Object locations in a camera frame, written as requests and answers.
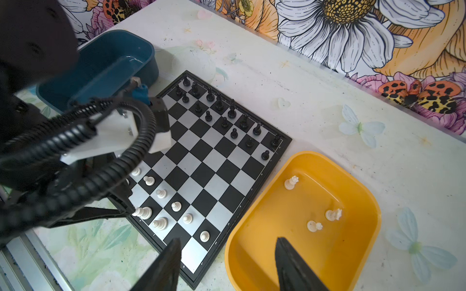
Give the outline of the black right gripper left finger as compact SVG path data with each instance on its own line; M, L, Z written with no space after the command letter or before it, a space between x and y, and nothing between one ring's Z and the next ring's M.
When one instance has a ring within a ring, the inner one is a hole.
M181 241L173 239L149 266L131 291L175 291L182 259Z

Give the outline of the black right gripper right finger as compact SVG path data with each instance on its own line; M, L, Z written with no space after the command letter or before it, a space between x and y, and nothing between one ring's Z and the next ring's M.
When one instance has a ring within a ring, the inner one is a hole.
M275 264L281 291L329 291L284 237L277 239Z

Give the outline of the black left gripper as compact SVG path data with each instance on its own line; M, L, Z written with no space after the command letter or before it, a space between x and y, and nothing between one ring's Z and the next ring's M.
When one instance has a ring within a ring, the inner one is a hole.
M14 191L13 196L18 200L1 209L1 236L19 236L29 229L48 226L81 210L125 183L134 168L136 153L125 152L77 183L53 194L47 194L43 187L19 196Z

